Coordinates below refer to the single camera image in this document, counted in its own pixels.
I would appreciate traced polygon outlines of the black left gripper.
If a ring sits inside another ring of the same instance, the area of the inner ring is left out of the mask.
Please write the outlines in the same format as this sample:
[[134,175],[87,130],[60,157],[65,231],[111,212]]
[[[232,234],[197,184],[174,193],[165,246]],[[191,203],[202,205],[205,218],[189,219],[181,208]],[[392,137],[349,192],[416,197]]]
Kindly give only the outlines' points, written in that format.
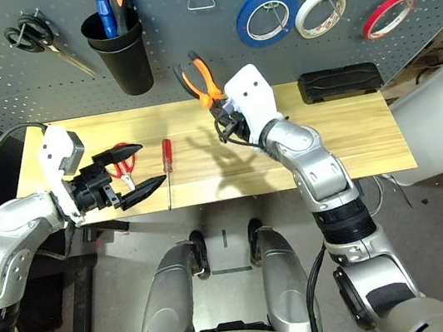
[[102,210],[108,206],[126,211],[152,195],[167,176],[154,176],[139,183],[126,195],[114,192],[111,187],[112,177],[104,166],[125,161],[142,149],[139,144],[114,146],[92,157],[93,164],[83,167],[79,175],[67,182],[67,190],[81,216],[94,209]]

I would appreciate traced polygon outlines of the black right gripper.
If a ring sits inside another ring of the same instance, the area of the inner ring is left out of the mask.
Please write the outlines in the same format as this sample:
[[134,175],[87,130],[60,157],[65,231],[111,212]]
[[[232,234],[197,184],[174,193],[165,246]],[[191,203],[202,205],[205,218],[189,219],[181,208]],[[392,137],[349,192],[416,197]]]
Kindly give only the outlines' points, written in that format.
[[240,112],[226,113],[223,109],[212,109],[214,127],[222,143],[246,145],[250,138],[250,129]]

